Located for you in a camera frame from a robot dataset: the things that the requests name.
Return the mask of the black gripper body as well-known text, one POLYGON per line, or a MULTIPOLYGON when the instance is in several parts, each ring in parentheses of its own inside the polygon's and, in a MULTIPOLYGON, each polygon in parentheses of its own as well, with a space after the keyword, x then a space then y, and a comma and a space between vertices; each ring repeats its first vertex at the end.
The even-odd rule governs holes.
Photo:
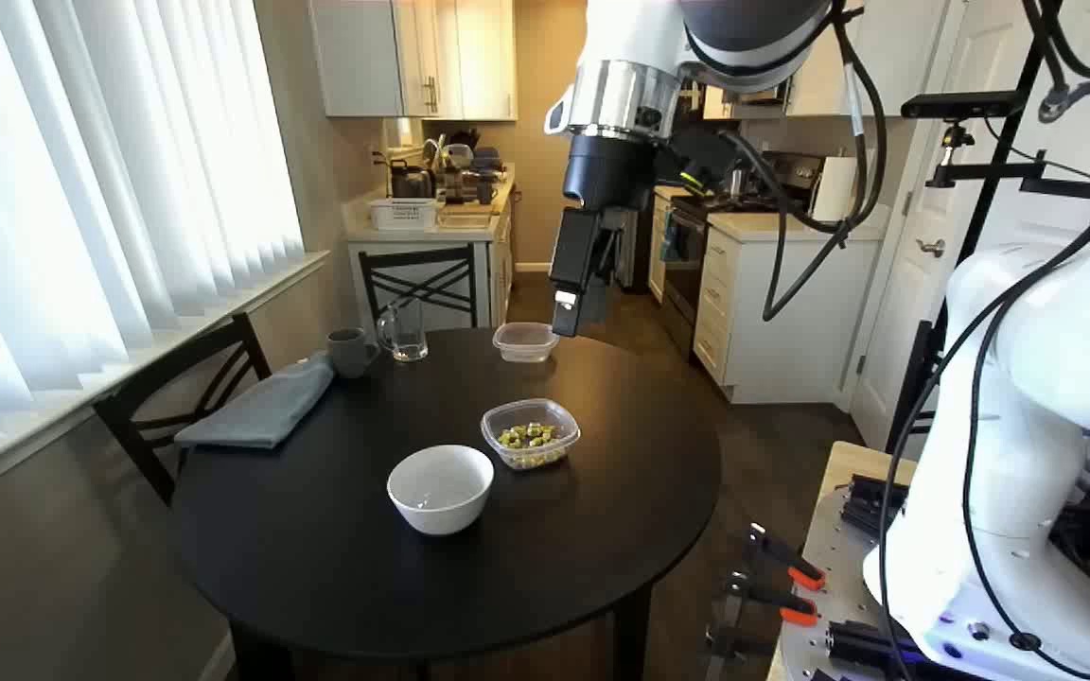
POLYGON ((605 315, 616 231, 601 210, 567 209, 553 248, 553 329, 579 335, 605 315))

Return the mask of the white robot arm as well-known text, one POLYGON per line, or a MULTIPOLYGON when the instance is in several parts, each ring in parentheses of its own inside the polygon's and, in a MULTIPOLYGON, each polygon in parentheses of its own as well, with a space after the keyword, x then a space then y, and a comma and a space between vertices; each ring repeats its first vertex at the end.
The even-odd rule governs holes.
MULTIPOLYGON (((770 87, 841 14, 842 0, 585 0, 574 78, 545 113, 572 140, 562 193, 624 203, 690 74, 770 87)), ((1052 540, 1090 449, 1090 222, 963 258, 944 311, 933 423, 864 581, 938 666, 1090 681, 1090 574, 1052 540)))

